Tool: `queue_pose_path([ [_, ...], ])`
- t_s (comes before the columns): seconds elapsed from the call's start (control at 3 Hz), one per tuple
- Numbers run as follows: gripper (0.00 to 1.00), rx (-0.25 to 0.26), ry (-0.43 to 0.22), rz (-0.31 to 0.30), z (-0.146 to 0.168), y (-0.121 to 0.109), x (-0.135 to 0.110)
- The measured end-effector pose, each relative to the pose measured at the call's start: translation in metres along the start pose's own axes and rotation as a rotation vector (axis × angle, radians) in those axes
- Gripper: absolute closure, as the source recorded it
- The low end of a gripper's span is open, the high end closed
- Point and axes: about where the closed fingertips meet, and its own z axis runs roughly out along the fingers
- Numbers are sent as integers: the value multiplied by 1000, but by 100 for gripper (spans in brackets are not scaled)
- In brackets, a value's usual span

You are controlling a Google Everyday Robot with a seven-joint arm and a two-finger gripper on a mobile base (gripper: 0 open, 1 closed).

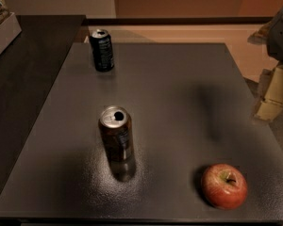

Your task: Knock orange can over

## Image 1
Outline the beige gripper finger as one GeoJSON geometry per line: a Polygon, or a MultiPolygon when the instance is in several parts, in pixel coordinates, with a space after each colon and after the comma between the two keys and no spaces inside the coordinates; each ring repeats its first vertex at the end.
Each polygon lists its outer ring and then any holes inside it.
{"type": "Polygon", "coordinates": [[[263,70],[258,82],[258,99],[254,117],[273,121],[283,111],[283,62],[271,71],[263,70]]]}

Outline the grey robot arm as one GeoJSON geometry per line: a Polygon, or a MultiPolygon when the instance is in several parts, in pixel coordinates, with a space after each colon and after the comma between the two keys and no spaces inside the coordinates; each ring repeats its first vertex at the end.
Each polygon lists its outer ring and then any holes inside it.
{"type": "Polygon", "coordinates": [[[283,7],[270,22],[266,46],[268,56],[278,63],[271,71],[262,71],[254,117],[273,121],[283,111],[283,7]]]}

